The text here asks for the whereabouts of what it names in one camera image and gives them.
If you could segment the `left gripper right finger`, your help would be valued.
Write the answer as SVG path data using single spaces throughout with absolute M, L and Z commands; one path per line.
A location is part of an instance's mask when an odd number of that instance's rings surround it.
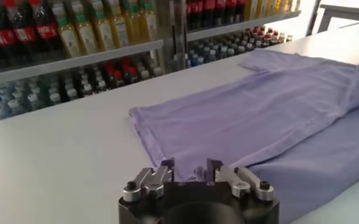
M 261 180 L 246 167 L 223 165 L 222 161 L 207 159 L 208 181 L 227 182 L 231 194 L 236 198 L 243 198 L 247 194 L 254 194 L 260 201 L 273 201 L 274 188 L 268 181 Z

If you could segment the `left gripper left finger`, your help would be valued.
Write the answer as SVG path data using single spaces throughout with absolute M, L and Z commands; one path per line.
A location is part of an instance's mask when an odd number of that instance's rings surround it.
M 164 196 L 164 184 L 174 181 L 174 158 L 164 160 L 155 170 L 143 168 L 132 181 L 128 181 L 123 189 L 123 200 L 140 201 L 143 196 L 152 194 L 153 199 Z

